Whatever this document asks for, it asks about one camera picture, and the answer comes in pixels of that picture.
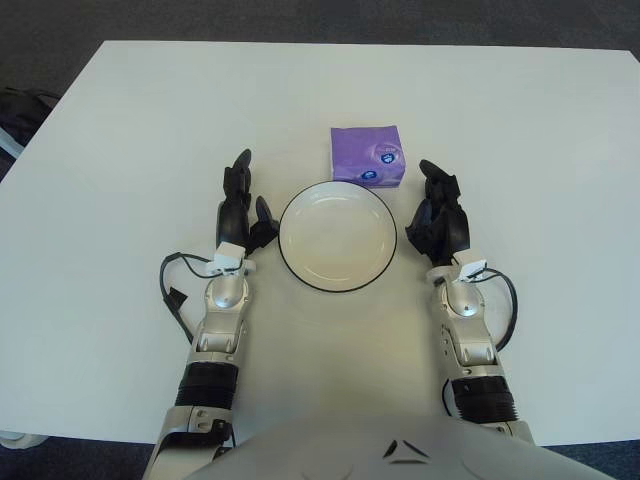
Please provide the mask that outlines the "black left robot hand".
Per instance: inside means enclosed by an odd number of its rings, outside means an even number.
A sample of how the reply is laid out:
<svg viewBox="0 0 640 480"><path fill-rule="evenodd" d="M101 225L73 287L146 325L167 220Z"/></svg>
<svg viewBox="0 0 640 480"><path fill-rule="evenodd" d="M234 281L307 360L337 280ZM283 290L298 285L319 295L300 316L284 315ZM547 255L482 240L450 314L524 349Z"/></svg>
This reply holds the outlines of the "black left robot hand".
<svg viewBox="0 0 640 480"><path fill-rule="evenodd" d="M225 199L218 207L216 229L217 246L227 242L244 247L246 255L258 248L264 248L279 235L279 222L273 217L263 196L258 196L255 201L257 221L249 225L249 208L252 201L251 158L251 150L245 149L233 165L224 170Z"/></svg>

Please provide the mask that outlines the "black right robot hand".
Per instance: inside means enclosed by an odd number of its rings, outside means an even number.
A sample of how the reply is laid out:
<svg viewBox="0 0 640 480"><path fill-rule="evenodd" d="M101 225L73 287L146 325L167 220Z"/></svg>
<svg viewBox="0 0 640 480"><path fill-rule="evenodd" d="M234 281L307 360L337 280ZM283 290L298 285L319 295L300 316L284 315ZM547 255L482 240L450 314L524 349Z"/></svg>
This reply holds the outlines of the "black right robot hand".
<svg viewBox="0 0 640 480"><path fill-rule="evenodd" d="M467 215L458 201L458 181L426 159L419 162L419 168L425 176L425 197L405 232L433 267L451 265L455 253L470 248Z"/></svg>

